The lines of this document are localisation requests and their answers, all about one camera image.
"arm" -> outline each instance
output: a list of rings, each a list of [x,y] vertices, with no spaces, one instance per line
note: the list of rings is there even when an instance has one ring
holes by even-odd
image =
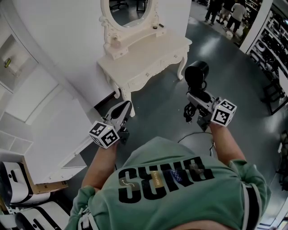
[[[102,189],[108,177],[114,172],[117,144],[118,142],[108,149],[99,147],[83,179],[82,187],[90,185],[96,190]]]
[[[246,160],[228,128],[211,123],[210,129],[215,142],[218,159],[222,163],[228,165],[229,161],[234,159]]]

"white vanity table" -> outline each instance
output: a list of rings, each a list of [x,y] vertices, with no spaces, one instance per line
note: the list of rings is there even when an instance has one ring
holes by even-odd
[[[160,73],[170,64],[180,62],[178,78],[186,62],[189,45],[192,41],[174,34],[159,25],[157,13],[158,0],[149,0],[149,6],[141,19],[120,26],[113,18],[109,0],[102,0],[103,16],[100,18],[105,27],[106,55],[98,60],[103,68],[107,82],[119,98],[121,89],[124,101],[131,100],[131,92],[142,89],[148,80]],[[117,38],[121,46],[113,48],[112,40]],[[130,116],[135,115],[134,108]]]

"table drawer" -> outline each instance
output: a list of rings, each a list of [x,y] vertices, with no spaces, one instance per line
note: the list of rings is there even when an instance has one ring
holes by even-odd
[[[161,67],[166,68],[171,64],[177,64],[182,60],[184,50],[177,50],[161,59]]]
[[[155,62],[147,70],[143,71],[137,77],[129,81],[128,85],[130,92],[142,89],[151,77],[160,73],[162,70],[163,69],[161,68],[161,61]]]

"white wall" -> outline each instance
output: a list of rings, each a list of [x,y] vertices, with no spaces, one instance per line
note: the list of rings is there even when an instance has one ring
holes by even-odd
[[[25,27],[84,98],[96,105],[111,92],[97,60],[105,52],[100,0],[13,0]],[[161,22],[185,35],[190,0],[159,0]]]
[[[191,0],[159,0],[159,21],[180,36],[185,36]]]

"green t-shirt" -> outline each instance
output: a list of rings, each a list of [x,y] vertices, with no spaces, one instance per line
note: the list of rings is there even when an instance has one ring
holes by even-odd
[[[233,160],[227,167],[156,137],[134,151],[102,190],[79,190],[67,229],[77,229],[79,211],[88,206],[100,230],[169,230],[199,220],[240,230],[242,182],[257,186],[263,214],[270,190],[254,165]]]

